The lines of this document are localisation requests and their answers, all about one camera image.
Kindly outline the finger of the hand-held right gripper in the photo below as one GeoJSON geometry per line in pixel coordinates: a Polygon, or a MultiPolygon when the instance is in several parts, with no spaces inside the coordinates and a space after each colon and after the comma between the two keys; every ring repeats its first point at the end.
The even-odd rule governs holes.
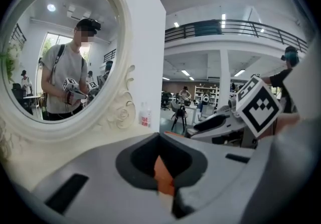
{"type": "Polygon", "coordinates": [[[186,129],[186,138],[215,145],[240,147],[244,135],[244,127],[231,129],[231,125],[221,126],[205,131],[194,128],[186,129]]]}
{"type": "Polygon", "coordinates": [[[230,133],[241,130],[241,123],[231,115],[212,115],[187,129],[187,133],[230,133]]]}

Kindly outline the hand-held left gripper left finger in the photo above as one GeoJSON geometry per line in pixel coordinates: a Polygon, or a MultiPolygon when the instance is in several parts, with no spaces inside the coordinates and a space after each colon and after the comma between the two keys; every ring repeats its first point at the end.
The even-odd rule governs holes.
{"type": "Polygon", "coordinates": [[[90,149],[41,180],[33,195],[57,223],[173,223],[153,177],[157,133],[90,149]]]}

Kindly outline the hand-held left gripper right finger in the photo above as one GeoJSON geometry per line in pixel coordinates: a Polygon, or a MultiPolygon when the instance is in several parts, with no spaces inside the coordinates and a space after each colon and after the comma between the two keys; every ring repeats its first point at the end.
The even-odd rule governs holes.
{"type": "Polygon", "coordinates": [[[240,176],[253,149],[209,144],[170,133],[159,138],[161,158],[173,175],[171,223],[208,206],[240,176]]]}

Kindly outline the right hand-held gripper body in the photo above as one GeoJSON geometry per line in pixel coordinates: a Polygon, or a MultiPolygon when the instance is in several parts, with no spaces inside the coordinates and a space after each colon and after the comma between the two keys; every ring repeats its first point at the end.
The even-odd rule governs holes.
{"type": "Polygon", "coordinates": [[[258,76],[250,80],[231,97],[220,110],[227,110],[236,123],[223,135],[223,145],[256,148],[260,137],[273,126],[281,106],[268,86],[258,76]]]}

